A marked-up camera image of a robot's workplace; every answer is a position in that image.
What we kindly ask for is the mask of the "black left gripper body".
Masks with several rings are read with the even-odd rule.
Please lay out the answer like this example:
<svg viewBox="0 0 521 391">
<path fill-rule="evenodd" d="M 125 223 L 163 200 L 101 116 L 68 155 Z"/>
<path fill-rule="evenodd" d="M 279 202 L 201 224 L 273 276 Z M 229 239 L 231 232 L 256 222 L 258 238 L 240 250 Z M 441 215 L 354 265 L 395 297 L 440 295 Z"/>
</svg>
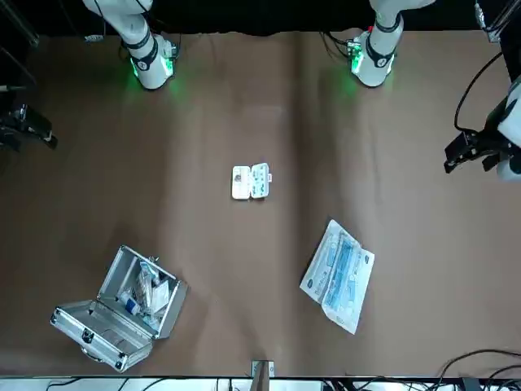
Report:
<svg viewBox="0 0 521 391">
<path fill-rule="evenodd" d="M 510 141 L 497 130 L 462 131 L 466 146 L 462 156 L 481 157 L 499 154 L 511 156 Z"/>
</svg>

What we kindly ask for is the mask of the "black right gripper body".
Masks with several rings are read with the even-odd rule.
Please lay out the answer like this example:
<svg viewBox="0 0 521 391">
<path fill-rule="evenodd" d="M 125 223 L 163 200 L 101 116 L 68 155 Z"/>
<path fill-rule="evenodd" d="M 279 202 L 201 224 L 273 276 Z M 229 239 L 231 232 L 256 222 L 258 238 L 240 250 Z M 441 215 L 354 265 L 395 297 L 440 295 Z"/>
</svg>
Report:
<svg viewBox="0 0 521 391">
<path fill-rule="evenodd" d="M 1 115 L 1 125 L 18 130 L 36 130 L 39 122 L 38 113 L 27 104 L 21 104 Z"/>
</svg>

